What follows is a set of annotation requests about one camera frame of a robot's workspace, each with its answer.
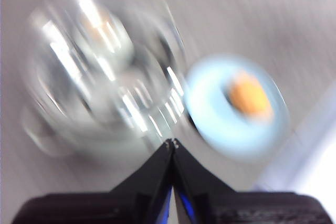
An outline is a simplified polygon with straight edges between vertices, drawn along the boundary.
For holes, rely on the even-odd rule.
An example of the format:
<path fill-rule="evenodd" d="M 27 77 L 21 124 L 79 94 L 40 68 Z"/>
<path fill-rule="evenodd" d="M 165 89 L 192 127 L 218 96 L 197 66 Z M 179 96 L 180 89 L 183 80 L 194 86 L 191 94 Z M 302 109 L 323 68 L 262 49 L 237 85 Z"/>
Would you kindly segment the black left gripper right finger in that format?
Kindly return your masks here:
<path fill-rule="evenodd" d="M 239 192 L 173 139 L 175 188 L 191 223 L 331 223 L 318 200 L 291 192 Z"/>

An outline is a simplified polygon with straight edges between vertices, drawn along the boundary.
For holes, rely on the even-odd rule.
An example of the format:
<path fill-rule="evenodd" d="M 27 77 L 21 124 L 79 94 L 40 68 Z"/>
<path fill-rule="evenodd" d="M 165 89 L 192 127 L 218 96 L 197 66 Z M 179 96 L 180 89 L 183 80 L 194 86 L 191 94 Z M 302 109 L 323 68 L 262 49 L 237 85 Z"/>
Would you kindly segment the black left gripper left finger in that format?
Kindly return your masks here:
<path fill-rule="evenodd" d="M 170 194 L 166 140 L 133 174 L 105 192 L 48 194 L 26 201 L 13 223 L 155 223 Z"/>

